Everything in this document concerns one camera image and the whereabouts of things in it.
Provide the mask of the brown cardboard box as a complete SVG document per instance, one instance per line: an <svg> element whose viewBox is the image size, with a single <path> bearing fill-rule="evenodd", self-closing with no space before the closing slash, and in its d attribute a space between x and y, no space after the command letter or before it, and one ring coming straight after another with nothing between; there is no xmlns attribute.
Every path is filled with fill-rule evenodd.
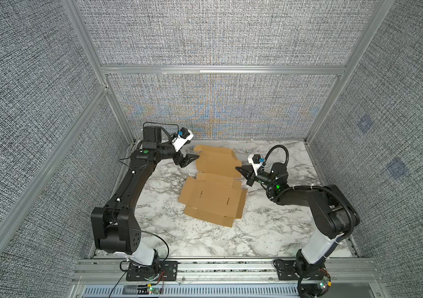
<svg viewBox="0 0 423 298"><path fill-rule="evenodd" d="M179 202L185 206L184 214L195 219L232 227L241 219L246 203L247 189L242 187L242 166L231 149L197 145L194 152L198 173L187 178Z"/></svg>

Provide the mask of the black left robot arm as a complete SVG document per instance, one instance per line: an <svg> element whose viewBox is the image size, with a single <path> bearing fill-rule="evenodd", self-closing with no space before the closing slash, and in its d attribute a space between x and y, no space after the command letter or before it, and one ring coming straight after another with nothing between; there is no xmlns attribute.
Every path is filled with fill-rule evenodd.
<svg viewBox="0 0 423 298"><path fill-rule="evenodd" d="M142 241L144 231L135 217L135 209L142 190L160 161L171 159L182 168L199 158L181 153L194 133L183 127L169 133L156 122L145 122L143 140L127 158L127 173L117 190L103 207L91 213L94 243L107 253L123 253L130 260L130 268L140 273L159 275L161 261L157 250Z"/></svg>

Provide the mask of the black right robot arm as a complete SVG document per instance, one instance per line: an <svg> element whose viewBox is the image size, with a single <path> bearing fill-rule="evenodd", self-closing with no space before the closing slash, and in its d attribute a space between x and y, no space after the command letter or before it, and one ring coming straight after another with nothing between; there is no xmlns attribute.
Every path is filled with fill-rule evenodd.
<svg viewBox="0 0 423 298"><path fill-rule="evenodd" d="M260 184L268 199L279 206L309 207L316 226L309 242L296 254L293 272L308 279L337 246L349 238L360 224L360 217L336 185L290 186L287 166L274 163L269 172L262 165L237 166L248 186Z"/></svg>

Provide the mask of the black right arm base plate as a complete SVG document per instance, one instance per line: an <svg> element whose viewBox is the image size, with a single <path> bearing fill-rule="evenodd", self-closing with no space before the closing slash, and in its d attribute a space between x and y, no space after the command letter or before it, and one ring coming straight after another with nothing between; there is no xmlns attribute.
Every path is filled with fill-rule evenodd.
<svg viewBox="0 0 423 298"><path fill-rule="evenodd" d="M320 281L330 279L324 261L309 264L305 259L275 259L272 262L280 281L297 281L304 274L304 280Z"/></svg>

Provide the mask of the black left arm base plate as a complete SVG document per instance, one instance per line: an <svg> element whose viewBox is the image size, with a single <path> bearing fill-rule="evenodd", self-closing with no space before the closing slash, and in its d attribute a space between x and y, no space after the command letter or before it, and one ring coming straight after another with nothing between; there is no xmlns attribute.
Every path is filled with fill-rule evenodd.
<svg viewBox="0 0 423 298"><path fill-rule="evenodd" d="M142 283L158 283L159 280L176 281L178 265L177 261L165 261L152 266L132 263L127 269L126 280Z"/></svg>

